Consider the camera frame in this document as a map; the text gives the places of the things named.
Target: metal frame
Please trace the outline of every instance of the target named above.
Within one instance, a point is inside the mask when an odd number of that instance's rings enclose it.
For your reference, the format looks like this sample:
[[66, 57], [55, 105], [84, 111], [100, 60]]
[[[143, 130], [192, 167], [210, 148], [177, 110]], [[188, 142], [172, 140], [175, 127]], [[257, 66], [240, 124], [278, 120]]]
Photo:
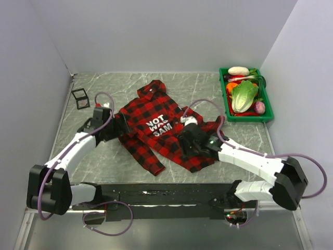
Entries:
[[[52, 155], [53, 155], [53, 152], [54, 152], [54, 149], [55, 149], [55, 146], [56, 146], [56, 142], [57, 142], [57, 139], [58, 139], [58, 136], [59, 136], [59, 132], [60, 132], [60, 129], [61, 129], [62, 120], [65, 116], [68, 101], [69, 101], [69, 98], [70, 98], [70, 95], [71, 95], [71, 91], [72, 91], [73, 86], [75, 84], [75, 75], [76, 74], [74, 74], [72, 76], [72, 81], [71, 81], [71, 84], [70, 84], [70, 87], [69, 87], [69, 90], [68, 90], [65, 105], [64, 105], [63, 110], [62, 110], [58, 130], [57, 130], [56, 137], [55, 137], [55, 140], [54, 140], [54, 143], [53, 143], [53, 146], [52, 146], [52, 150], [51, 150], [51, 153], [50, 153], [49, 160], [51, 160], [51, 158], [52, 158]], [[265, 129], [265, 133], [266, 133], [266, 136], [267, 136], [268, 143], [269, 143], [270, 149], [272, 151], [272, 154], [275, 154], [273, 144], [272, 144], [272, 141], [271, 141], [271, 137], [270, 137], [270, 134], [268, 132], [268, 128], [267, 128], [267, 125], [266, 125], [265, 122], [263, 123], [263, 126], [264, 126], [264, 129]], [[278, 206], [274, 202], [259, 202], [259, 209], [260, 210], [284, 210], [283, 208], [281, 208], [280, 206]], [[18, 238], [16, 240], [14, 250], [24, 250], [25, 245], [27, 243], [28, 235], [30, 233], [32, 221], [34, 219], [34, 214], [37, 213], [37, 211], [34, 210], [34, 209], [26, 208], [24, 213], [25, 214], [24, 214], [23, 222], [22, 222], [22, 225], [21, 225], [21, 229], [20, 229]], [[76, 214], [76, 213], [83, 213], [83, 211], [70, 209], [70, 210], [67, 211], [67, 213], [69, 213], [69, 214], [75, 213]], [[299, 236], [300, 236], [300, 240], [302, 242], [303, 248], [305, 250], [313, 250], [313, 246], [312, 246], [312, 243], [311, 243], [311, 240], [310, 240], [309, 232], [308, 232], [308, 229], [306, 227], [305, 221], [303, 219], [301, 209], [299, 208], [296, 211], [294, 211], [293, 216], [294, 216], [294, 219], [295, 219], [295, 223], [296, 223], [296, 226], [297, 226], [297, 229], [298, 229], [298, 232], [299, 232]]]

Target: red and black plaid shirt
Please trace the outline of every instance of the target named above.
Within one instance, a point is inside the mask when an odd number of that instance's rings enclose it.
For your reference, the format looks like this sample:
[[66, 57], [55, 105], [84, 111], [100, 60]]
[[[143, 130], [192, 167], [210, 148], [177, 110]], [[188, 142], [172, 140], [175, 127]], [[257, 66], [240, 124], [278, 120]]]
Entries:
[[[177, 136], [183, 128], [180, 118], [187, 107], [180, 108], [166, 92], [164, 83], [153, 80], [137, 91], [139, 97], [120, 109], [133, 129], [133, 133], [120, 137], [120, 142], [154, 176], [165, 166], [150, 148], [191, 172], [213, 164], [215, 160], [211, 158], [183, 156]], [[187, 116], [194, 116], [200, 128], [208, 134], [214, 133], [221, 122], [221, 116], [214, 122], [204, 122], [203, 117], [192, 109]]]

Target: gray marble tabletop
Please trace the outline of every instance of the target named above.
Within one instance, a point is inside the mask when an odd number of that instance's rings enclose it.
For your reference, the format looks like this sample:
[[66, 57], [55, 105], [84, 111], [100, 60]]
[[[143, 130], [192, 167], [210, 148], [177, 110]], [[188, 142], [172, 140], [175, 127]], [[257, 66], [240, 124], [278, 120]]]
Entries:
[[[219, 74], [215, 73], [79, 73], [74, 76], [73, 89], [85, 88], [91, 107], [77, 110], [75, 99], [70, 96], [53, 156], [56, 156], [73, 138], [76, 130], [93, 114], [94, 97], [105, 91], [114, 98], [115, 111], [137, 97], [137, 90], [159, 79], [166, 85], [167, 93], [181, 107], [188, 106], [199, 98], [214, 101], [224, 109]], [[109, 102], [101, 96], [100, 103]], [[200, 103], [193, 108], [205, 121], [214, 121], [219, 112], [209, 103]], [[271, 153], [264, 124], [248, 122], [225, 122], [222, 127], [226, 136], [236, 142], [259, 151]], [[101, 142], [78, 165], [71, 177], [73, 183], [232, 183], [234, 180], [259, 180], [260, 178], [239, 167], [216, 162], [196, 173], [156, 153], [166, 169], [157, 177], [143, 169], [118, 139]]]

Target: green plastic crate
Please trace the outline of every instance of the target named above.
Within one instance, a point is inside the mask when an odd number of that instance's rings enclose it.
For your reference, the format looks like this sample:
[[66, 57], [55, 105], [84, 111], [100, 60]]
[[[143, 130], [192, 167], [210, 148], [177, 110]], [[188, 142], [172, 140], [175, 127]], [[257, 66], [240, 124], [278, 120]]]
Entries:
[[242, 121], [242, 122], [267, 122], [274, 119], [273, 110], [270, 104], [270, 100], [268, 98], [266, 89], [263, 88], [261, 91], [261, 96], [259, 98], [263, 98], [263, 103], [266, 106], [266, 112], [261, 116], [232, 116], [229, 112], [229, 105], [227, 100], [227, 93], [225, 90], [226, 85], [228, 82], [223, 81], [223, 75], [228, 73], [229, 68], [220, 68], [220, 82], [222, 87], [222, 93], [223, 93], [223, 100], [225, 105], [225, 112], [227, 116], [228, 121]]

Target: gray wall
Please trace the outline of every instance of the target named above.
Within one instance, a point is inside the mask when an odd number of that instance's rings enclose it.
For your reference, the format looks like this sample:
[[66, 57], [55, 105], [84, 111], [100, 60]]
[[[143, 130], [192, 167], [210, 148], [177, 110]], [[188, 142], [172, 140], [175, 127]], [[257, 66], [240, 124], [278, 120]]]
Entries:
[[[328, 186], [316, 198], [301, 202], [315, 249], [333, 249], [333, 1], [299, 0], [265, 60], [261, 72], [276, 115], [270, 134], [277, 153], [299, 152], [326, 169]], [[307, 193], [323, 178], [304, 161]]]
[[21, 227], [29, 169], [47, 161], [70, 75], [28, 0], [0, 3], [0, 249]]
[[70, 72], [260, 67], [297, 0], [31, 0]]

